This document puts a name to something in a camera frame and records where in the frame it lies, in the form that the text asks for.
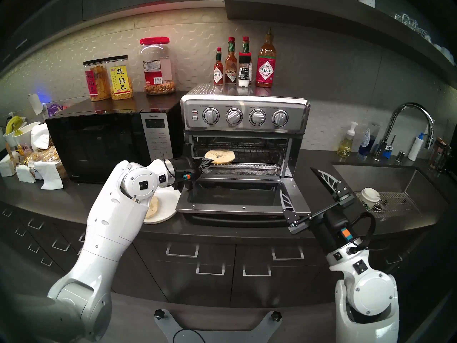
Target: kitchen faucet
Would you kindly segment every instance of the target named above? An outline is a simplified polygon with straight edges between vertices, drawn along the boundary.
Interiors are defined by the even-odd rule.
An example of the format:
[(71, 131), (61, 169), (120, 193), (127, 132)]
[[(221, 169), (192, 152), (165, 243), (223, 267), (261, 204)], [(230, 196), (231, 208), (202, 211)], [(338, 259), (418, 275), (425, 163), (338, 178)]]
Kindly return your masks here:
[(427, 141), (425, 142), (425, 148), (430, 149), (431, 146), (433, 145), (433, 120), (428, 113), (428, 111), (421, 106), (420, 104), (417, 103), (405, 103), (400, 105), (395, 111), (392, 113), (392, 116), (390, 117), (389, 125), (386, 129), (386, 132), (384, 133), (383, 138), (381, 139), (381, 142), (379, 143), (378, 150), (374, 154), (374, 159), (375, 161), (380, 161), (381, 156), (383, 154), (383, 151), (386, 149), (387, 143), (388, 143), (388, 138), (390, 135), (390, 132), (392, 131), (393, 125), (395, 124), (395, 120), (397, 120), (398, 115), (405, 109), (408, 108), (414, 108), (420, 110), (425, 117), (427, 118), (427, 123), (428, 123), (428, 134), (427, 134)]

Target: white hexagon tile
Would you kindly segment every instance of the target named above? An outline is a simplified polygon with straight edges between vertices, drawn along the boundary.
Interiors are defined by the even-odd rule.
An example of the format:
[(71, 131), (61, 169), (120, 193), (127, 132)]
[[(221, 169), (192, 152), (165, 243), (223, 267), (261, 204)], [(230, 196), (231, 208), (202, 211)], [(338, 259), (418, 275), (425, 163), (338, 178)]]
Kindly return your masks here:
[[(457, 91), (440, 82), (416, 63), (373, 44), (342, 34), (303, 26), (259, 21), (229, 21), (224, 8), (198, 8), (147, 13), (120, 18), (71, 33), (20, 61), (0, 79), (0, 125), (10, 111), (33, 119), (27, 95), (38, 93), (42, 101), (72, 105), (87, 98), (83, 61), (128, 55), (129, 76), (135, 91), (142, 91), (144, 75), (139, 40), (170, 38), (177, 88), (189, 90), (210, 82), (216, 47), (227, 55), (228, 37), (235, 37), (235, 51), (242, 37), (250, 37), (253, 65), (265, 34), (272, 27), (278, 51), (275, 84), (297, 91), (311, 102), (302, 147), (335, 150), (352, 120), (357, 121), (353, 150), (364, 128), (379, 121), (383, 132), (400, 102), (426, 104), (437, 119), (457, 121)], [(423, 131), (420, 116), (399, 118), (396, 149), (407, 149)]]

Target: control knob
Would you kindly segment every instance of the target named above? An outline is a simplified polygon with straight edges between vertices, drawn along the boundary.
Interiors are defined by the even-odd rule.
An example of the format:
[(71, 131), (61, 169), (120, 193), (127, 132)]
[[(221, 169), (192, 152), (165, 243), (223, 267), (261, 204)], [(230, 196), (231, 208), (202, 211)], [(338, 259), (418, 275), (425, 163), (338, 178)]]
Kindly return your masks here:
[(243, 113), (238, 108), (232, 108), (228, 110), (225, 118), (230, 125), (237, 125), (243, 120)]
[(273, 114), (272, 122), (278, 127), (286, 125), (289, 116), (285, 110), (278, 110)]
[(206, 124), (213, 125), (219, 120), (219, 112), (215, 108), (206, 108), (203, 111), (203, 120)]
[(249, 120), (252, 125), (262, 125), (265, 121), (265, 112), (261, 109), (254, 109), (249, 114)]

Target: stainless steel sink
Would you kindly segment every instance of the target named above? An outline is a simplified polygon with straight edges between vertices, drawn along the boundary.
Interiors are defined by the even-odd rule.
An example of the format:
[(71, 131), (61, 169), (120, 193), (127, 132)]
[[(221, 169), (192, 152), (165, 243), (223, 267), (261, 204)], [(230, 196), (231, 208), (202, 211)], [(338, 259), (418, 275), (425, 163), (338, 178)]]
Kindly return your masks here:
[(413, 167), (333, 165), (352, 191), (379, 192), (385, 209), (370, 212), (380, 221), (406, 228), (435, 224), (448, 204), (435, 187)]

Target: black knob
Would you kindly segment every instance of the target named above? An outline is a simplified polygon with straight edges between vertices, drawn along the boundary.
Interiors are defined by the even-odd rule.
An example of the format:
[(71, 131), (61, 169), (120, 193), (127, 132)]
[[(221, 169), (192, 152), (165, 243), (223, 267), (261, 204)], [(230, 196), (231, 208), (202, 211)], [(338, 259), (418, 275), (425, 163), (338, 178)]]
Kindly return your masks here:
[(155, 310), (154, 317), (160, 320), (165, 317), (165, 312), (162, 309)]
[(281, 312), (279, 311), (273, 311), (272, 313), (272, 319), (273, 321), (279, 322), (282, 319)]

